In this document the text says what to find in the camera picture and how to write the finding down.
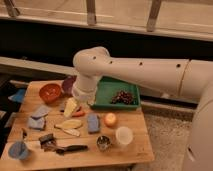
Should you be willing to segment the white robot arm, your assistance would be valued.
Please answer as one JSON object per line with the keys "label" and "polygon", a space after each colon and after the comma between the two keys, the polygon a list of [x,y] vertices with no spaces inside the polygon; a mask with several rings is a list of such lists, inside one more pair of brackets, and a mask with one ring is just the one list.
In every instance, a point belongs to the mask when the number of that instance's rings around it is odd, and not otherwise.
{"label": "white robot arm", "polygon": [[108,76],[198,104],[182,171],[213,171],[213,61],[188,59],[114,58],[104,47],[78,51],[72,94],[86,102]]}

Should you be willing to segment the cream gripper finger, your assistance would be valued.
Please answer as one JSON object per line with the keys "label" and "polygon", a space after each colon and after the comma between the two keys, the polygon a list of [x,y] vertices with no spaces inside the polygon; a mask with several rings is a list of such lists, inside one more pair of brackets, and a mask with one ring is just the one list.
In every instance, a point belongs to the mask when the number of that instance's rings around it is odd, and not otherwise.
{"label": "cream gripper finger", "polygon": [[78,103],[73,97],[71,97],[66,102],[63,115],[65,117],[70,117],[71,114],[75,112],[77,109],[78,109]]}

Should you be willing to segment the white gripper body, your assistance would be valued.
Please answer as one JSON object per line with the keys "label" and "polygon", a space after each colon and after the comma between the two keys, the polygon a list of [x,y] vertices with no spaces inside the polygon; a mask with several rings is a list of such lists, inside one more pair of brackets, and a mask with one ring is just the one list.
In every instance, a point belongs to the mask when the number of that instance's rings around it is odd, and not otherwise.
{"label": "white gripper body", "polygon": [[93,104],[95,101],[97,89],[92,91],[84,91],[77,87],[76,84],[73,84],[72,95],[80,103],[89,103]]}

